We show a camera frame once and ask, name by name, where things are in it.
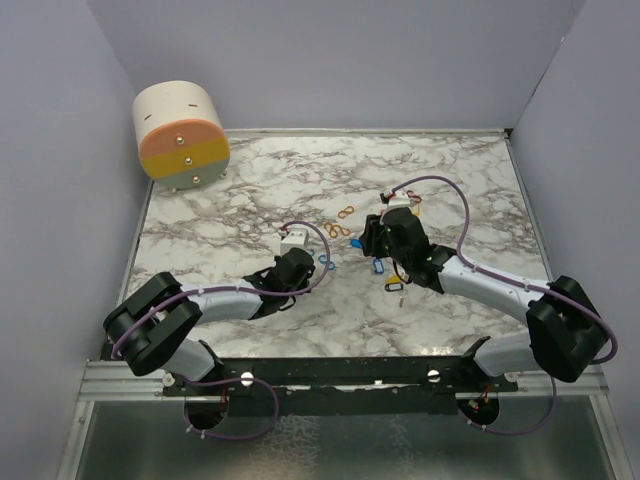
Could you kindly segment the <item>red S carabiner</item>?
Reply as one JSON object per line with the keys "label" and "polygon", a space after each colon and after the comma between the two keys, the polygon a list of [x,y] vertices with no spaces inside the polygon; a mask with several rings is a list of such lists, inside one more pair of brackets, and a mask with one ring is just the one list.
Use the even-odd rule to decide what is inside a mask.
{"label": "red S carabiner", "polygon": [[406,191],[407,196],[415,203],[420,203],[422,201],[422,198],[420,195],[414,193],[412,190],[407,190]]}

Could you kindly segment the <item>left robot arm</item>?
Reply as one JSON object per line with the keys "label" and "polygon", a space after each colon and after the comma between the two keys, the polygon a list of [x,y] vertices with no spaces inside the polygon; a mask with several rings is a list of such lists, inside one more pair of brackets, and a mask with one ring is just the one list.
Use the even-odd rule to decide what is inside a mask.
{"label": "left robot arm", "polygon": [[189,289],[169,272],[154,275],[105,318],[112,352],[136,376],[164,369],[186,377],[199,394],[214,392],[221,371],[213,351],[187,336],[198,324],[254,320],[286,310],[293,294],[309,287],[314,261],[297,247],[274,260],[235,284],[209,289]]}

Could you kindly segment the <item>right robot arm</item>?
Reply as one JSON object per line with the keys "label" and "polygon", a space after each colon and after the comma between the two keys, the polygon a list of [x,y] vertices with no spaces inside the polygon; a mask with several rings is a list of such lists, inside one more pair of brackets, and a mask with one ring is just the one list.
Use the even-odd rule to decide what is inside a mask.
{"label": "right robot arm", "polygon": [[482,338],[465,352],[459,378],[469,390],[481,391],[507,373],[535,370],[573,383],[609,340],[576,280],[528,282],[469,266],[455,249],[430,242],[407,207],[367,215],[359,242],[365,256],[390,259],[409,282],[474,300],[526,326],[521,334]]}

